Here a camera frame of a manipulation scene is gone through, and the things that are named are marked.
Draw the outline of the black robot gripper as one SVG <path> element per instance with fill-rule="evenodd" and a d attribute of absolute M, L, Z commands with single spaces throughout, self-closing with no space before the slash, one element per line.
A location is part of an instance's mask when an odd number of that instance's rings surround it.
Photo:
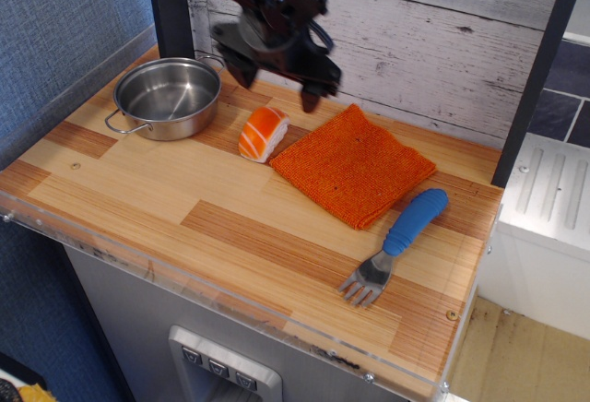
<path fill-rule="evenodd" d="M 212 37 L 234 79 L 245 89 L 264 70 L 301 84 L 306 113 L 336 95 L 341 70 L 329 58 L 330 36 L 315 21 L 327 0 L 232 0 L 241 8 L 235 23 L 212 28 Z"/>

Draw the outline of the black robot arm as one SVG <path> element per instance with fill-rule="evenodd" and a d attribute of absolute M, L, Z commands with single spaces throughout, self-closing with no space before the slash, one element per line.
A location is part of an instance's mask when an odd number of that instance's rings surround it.
<path fill-rule="evenodd" d="M 239 20 L 211 33 L 237 82 L 249 88 L 261 70 L 297 82 L 305 112 L 337 94 L 341 70 L 329 57 L 333 42 L 315 20 L 326 13 L 327 0 L 232 1 L 242 9 Z"/>

